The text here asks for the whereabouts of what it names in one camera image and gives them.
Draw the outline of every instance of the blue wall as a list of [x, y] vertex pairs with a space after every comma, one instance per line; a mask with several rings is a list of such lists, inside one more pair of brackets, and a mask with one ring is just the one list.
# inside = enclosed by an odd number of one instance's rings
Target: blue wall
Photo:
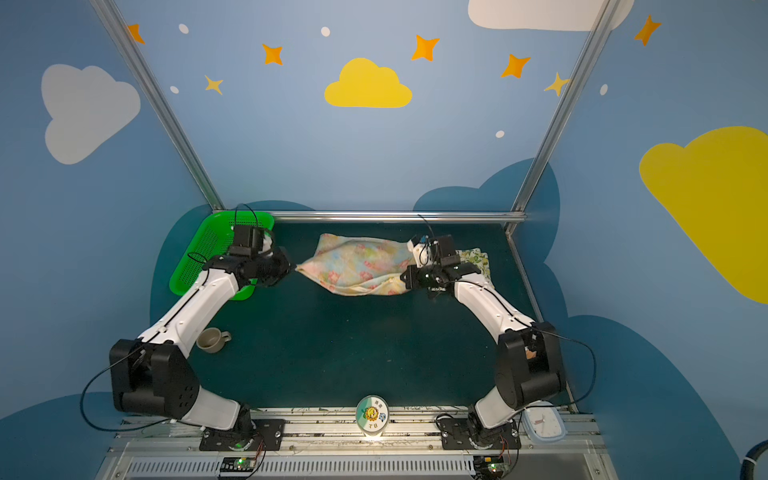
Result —
[[[596, 11], [600, 2], [579, 3]], [[535, 155], [559, 100], [545, 89], [556, 73], [570, 76], [587, 37], [558, 26], [484, 28], [467, 0], [118, 4], [139, 25], [139, 48], [230, 208], [287, 200], [315, 210], [418, 210], [430, 190], [479, 188]], [[432, 61], [412, 60], [417, 35], [440, 39]], [[282, 65], [265, 64], [263, 44], [282, 47]], [[531, 59], [520, 78], [502, 78], [509, 55]], [[328, 103], [326, 87], [354, 58], [393, 69], [410, 103]], [[221, 94], [206, 90], [206, 76], [222, 81]]]
[[[634, 37], [648, 15], [662, 25], [643, 46]], [[723, 278], [639, 171], [658, 144], [738, 125], [768, 132], [767, 18], [764, 2], [637, 0], [515, 232], [545, 318], [598, 351], [582, 407], [622, 480], [736, 478], [739, 457], [768, 436], [768, 305]], [[701, 207], [727, 202], [712, 189]], [[711, 222], [726, 238], [733, 227]], [[583, 391], [588, 359], [567, 354]]]
[[[163, 240], [204, 199], [143, 95], [138, 115], [79, 163], [59, 163], [46, 148], [49, 66], [95, 65], [137, 89], [87, 0], [6, 2], [0, 45], [0, 430], [13, 432], [0, 440], [0, 477], [22, 478], [34, 465], [19, 446], [40, 445], [50, 421], [67, 436], [46, 450], [51, 465], [91, 478], [110, 435], [83, 428], [72, 395], [106, 366], [117, 339], [146, 328]], [[109, 390], [108, 378], [92, 390]], [[114, 425], [109, 396], [90, 397], [94, 420]]]

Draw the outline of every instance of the dark green tabletop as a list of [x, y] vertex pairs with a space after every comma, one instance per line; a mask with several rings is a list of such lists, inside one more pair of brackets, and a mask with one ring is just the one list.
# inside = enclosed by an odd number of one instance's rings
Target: dark green tabletop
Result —
[[[500, 226], [433, 228], [437, 235], [453, 235], [456, 248], [486, 252], [497, 291], [532, 316]], [[287, 223], [274, 231], [277, 243], [300, 263], [314, 254], [321, 233], [405, 242], [426, 228]], [[164, 246], [158, 264], [178, 261], [183, 242], [175, 243], [175, 248]], [[155, 298], [155, 290], [168, 289], [168, 277], [164, 285], [158, 275], [155, 280], [153, 315], [159, 318], [178, 297], [166, 291]], [[256, 289], [248, 300], [230, 301], [210, 326], [229, 331], [233, 339], [213, 355], [193, 350], [190, 362], [200, 384], [254, 408], [354, 406], [371, 394], [392, 406], [469, 405], [493, 387], [494, 340], [448, 294], [433, 300], [418, 290], [398, 296], [337, 296], [293, 272], [274, 288]]]

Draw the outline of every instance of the yellow cloud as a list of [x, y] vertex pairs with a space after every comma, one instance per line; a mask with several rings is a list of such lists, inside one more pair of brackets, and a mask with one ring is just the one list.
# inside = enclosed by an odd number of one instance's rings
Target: yellow cloud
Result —
[[725, 127], [640, 162], [645, 186], [728, 283], [768, 303], [768, 135]]
[[326, 87], [326, 101], [335, 107], [400, 108], [412, 96], [394, 70], [367, 58], [351, 60], [341, 69], [339, 81]]

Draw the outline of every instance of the basket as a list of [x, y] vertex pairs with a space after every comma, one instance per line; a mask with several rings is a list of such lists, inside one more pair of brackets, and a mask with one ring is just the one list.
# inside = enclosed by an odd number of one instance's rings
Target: basket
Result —
[[[200, 228], [181, 257], [181, 261], [176, 266], [174, 274], [170, 277], [170, 291], [178, 296], [184, 295], [187, 290], [195, 283], [200, 272], [203, 271], [203, 264], [192, 260], [188, 253], [199, 253], [202, 257], [209, 259], [214, 255], [226, 253], [232, 244], [234, 232], [232, 226], [235, 221], [234, 211], [218, 212], [209, 215], [203, 220]], [[272, 215], [264, 212], [252, 213], [248, 210], [237, 211], [238, 225], [255, 225], [257, 227], [272, 230], [275, 225], [275, 219]], [[237, 292], [232, 300], [245, 300], [253, 295], [253, 285], [245, 286], [240, 292]]]

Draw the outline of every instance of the mug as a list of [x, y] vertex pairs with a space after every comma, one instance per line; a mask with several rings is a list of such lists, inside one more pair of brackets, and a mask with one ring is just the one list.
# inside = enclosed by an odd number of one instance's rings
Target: mug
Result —
[[229, 332], [222, 332], [216, 327], [210, 327], [203, 330], [200, 336], [197, 337], [197, 348], [203, 350], [206, 353], [216, 353], [222, 348], [224, 344], [232, 340], [232, 334]]

